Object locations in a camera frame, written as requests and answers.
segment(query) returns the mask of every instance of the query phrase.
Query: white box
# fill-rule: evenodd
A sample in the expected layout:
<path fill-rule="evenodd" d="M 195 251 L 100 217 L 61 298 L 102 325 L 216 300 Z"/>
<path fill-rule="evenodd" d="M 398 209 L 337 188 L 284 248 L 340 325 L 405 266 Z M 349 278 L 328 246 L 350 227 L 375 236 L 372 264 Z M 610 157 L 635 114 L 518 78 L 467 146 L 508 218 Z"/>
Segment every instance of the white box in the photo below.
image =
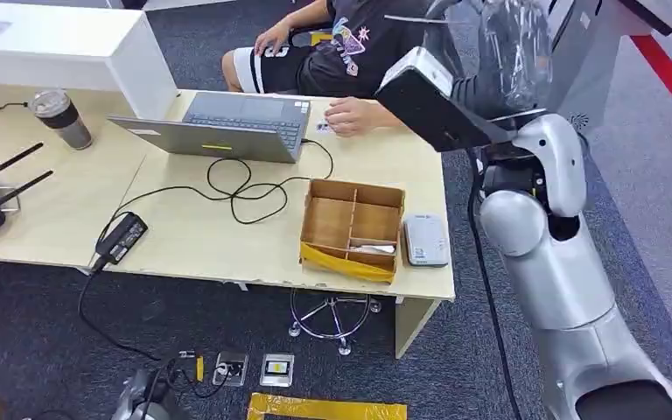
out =
<path fill-rule="evenodd" d="M 0 3 L 0 84 L 120 91 L 163 119 L 177 87 L 145 13 Z"/>

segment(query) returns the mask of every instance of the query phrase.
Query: laptop keyboard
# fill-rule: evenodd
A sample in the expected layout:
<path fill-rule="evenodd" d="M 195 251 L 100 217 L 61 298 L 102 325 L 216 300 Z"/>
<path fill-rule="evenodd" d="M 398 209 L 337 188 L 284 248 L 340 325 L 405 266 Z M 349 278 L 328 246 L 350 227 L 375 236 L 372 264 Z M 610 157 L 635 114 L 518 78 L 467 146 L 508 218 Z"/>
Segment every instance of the laptop keyboard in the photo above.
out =
<path fill-rule="evenodd" d="M 296 122 L 273 122 L 261 120 L 246 120 L 240 118 L 220 118 L 209 115 L 190 114 L 185 123 L 199 125 L 214 125 L 216 127 L 233 127 L 236 129 L 272 130 L 282 138 L 284 146 L 294 151 L 298 145 L 300 124 Z"/>

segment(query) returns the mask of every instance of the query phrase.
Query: laptop touchpad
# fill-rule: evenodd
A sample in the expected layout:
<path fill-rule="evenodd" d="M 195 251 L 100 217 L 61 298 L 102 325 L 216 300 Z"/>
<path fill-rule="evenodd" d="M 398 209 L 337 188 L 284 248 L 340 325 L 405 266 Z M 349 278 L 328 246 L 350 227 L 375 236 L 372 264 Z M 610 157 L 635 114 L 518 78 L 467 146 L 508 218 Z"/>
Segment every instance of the laptop touchpad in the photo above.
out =
<path fill-rule="evenodd" d="M 282 116 L 283 101 L 247 99 L 241 109 L 241 118 L 253 120 L 278 120 Z"/>

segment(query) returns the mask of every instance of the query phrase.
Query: sticker on laptop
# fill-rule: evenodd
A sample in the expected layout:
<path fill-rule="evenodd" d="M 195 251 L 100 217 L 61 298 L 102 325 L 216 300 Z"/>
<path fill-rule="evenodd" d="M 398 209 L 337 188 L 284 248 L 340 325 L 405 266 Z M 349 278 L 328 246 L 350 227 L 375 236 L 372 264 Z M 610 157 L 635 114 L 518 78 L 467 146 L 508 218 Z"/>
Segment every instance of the sticker on laptop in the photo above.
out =
<path fill-rule="evenodd" d="M 138 136 L 160 136 L 161 133 L 154 131 L 152 129 L 128 129 L 128 131 L 132 134 L 138 135 Z"/>

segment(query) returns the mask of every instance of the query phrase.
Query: chrome chair base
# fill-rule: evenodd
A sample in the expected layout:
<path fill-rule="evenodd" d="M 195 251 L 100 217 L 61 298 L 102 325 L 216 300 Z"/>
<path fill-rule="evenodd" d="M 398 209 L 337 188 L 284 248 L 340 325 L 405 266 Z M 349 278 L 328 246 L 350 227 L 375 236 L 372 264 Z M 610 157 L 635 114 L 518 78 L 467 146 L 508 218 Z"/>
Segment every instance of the chrome chair base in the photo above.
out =
<path fill-rule="evenodd" d="M 342 356 L 348 356 L 352 352 L 352 346 L 347 340 L 347 337 L 356 333 L 360 329 L 362 324 L 367 320 L 367 316 L 370 312 L 379 313 L 382 310 L 382 304 L 377 300 L 373 299 L 369 295 L 363 295 L 363 297 L 327 297 L 324 301 L 318 306 L 312 308 L 304 316 L 300 317 L 298 315 L 298 310 L 295 305 L 296 296 L 298 294 L 297 289 L 292 289 L 290 295 L 290 312 L 292 317 L 295 319 L 295 322 L 290 326 L 289 334 L 291 337 L 297 337 L 302 331 L 308 333 L 312 337 L 323 340 L 338 340 L 339 341 L 339 354 Z M 339 311 L 337 306 L 339 304 L 352 304 L 352 305 L 363 305 L 364 309 L 360 316 L 359 321 L 349 330 L 345 330 L 344 326 L 341 323 L 341 318 L 339 317 Z M 329 308 L 331 314 L 333 315 L 333 323 L 335 324 L 336 333 L 328 334 L 323 332 L 317 332 L 311 329 L 305 321 L 312 318 L 319 312 Z"/>

